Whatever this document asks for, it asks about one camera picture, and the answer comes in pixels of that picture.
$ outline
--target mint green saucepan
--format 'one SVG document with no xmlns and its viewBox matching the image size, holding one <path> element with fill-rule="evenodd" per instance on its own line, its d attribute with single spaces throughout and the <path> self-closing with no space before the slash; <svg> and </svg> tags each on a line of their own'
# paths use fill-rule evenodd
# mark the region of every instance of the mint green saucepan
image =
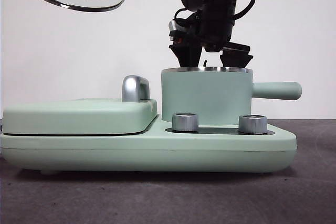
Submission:
<svg viewBox="0 0 336 224">
<path fill-rule="evenodd" d="M 251 99 L 297 100 L 297 82 L 253 83 L 246 68 L 193 67 L 162 71 L 162 119 L 174 113 L 198 114 L 200 125 L 236 125 L 251 114 Z"/>
</svg>

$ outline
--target stainless steel pot rim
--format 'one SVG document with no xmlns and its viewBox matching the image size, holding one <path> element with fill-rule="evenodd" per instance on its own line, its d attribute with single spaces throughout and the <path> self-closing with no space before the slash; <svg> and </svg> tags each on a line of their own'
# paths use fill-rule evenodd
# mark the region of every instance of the stainless steel pot rim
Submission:
<svg viewBox="0 0 336 224">
<path fill-rule="evenodd" d="M 249 68 L 233 68 L 233 67 L 189 67 L 189 68 L 168 68 L 162 70 L 162 73 L 169 72 L 237 72 L 237 73 L 253 73 Z"/>
</svg>

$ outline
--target saucepan handle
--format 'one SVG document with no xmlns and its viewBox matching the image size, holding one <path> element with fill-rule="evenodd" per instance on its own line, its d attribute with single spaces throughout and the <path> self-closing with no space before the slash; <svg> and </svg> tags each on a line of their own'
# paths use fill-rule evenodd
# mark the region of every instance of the saucepan handle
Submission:
<svg viewBox="0 0 336 224">
<path fill-rule="evenodd" d="M 297 82 L 262 82 L 253 83 L 254 98 L 298 100 L 302 87 Z"/>
</svg>

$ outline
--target appliance base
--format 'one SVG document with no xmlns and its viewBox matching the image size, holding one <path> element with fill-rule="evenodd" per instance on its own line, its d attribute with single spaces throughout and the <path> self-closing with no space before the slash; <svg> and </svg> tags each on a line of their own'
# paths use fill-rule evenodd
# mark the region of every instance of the appliance base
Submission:
<svg viewBox="0 0 336 224">
<path fill-rule="evenodd" d="M 290 165 L 296 136 L 272 125 L 270 135 L 183 134 L 160 118 L 139 134 L 43 136 L 2 134 L 11 164 L 48 171 L 156 171 L 268 173 Z"/>
</svg>

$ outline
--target gray carpet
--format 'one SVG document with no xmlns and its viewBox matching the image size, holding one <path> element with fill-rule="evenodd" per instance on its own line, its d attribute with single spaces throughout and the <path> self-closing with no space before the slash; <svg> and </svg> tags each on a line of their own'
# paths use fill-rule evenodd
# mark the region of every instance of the gray carpet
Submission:
<svg viewBox="0 0 336 224">
<path fill-rule="evenodd" d="M 294 132 L 292 165 L 273 174 L 63 172 L 0 158 L 1 224 L 336 223 L 336 120 L 270 120 Z"/>
</svg>

